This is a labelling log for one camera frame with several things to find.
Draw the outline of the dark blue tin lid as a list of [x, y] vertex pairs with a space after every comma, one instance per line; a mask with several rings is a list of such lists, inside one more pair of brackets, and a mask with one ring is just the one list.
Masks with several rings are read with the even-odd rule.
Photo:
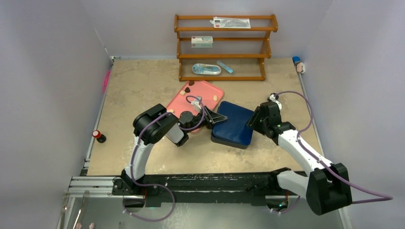
[[240, 143], [251, 142], [253, 130], [246, 123], [253, 116], [252, 110], [223, 101], [217, 113], [227, 116], [228, 120], [215, 124], [211, 135]]

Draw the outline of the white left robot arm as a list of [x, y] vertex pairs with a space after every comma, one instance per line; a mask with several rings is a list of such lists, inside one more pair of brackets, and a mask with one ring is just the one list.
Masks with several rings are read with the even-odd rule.
[[138, 115], [134, 122], [135, 146], [128, 165], [120, 178], [124, 189], [130, 195], [137, 195], [142, 190], [141, 179], [146, 174], [146, 164], [152, 148], [163, 137], [167, 137], [177, 147], [188, 139], [188, 133], [206, 127], [213, 129], [217, 123], [227, 121], [228, 117], [202, 106], [197, 114], [183, 111], [179, 117], [169, 112], [163, 105], [157, 104]]

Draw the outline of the blue chocolate tin box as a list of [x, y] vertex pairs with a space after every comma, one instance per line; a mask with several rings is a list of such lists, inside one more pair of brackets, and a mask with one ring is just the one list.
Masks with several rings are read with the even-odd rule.
[[214, 135], [211, 135], [211, 141], [214, 143], [217, 143], [217, 144], [230, 146], [230, 147], [234, 147], [234, 148], [239, 148], [239, 149], [247, 149], [251, 143], [251, 142], [240, 143], [240, 142], [230, 141], [230, 140], [226, 140], [223, 138], [215, 137]]

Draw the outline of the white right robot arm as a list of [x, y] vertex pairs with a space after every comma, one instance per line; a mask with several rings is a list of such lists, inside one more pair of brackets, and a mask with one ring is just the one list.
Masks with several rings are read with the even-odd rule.
[[316, 215], [352, 204], [351, 188], [346, 183], [349, 179], [347, 168], [342, 163], [332, 163], [299, 138], [295, 126], [282, 121], [276, 102], [268, 101], [258, 106], [247, 121], [247, 126], [272, 139], [305, 172], [305, 176], [302, 176], [293, 171], [285, 171], [271, 178], [268, 188], [272, 193], [291, 191], [304, 198]]

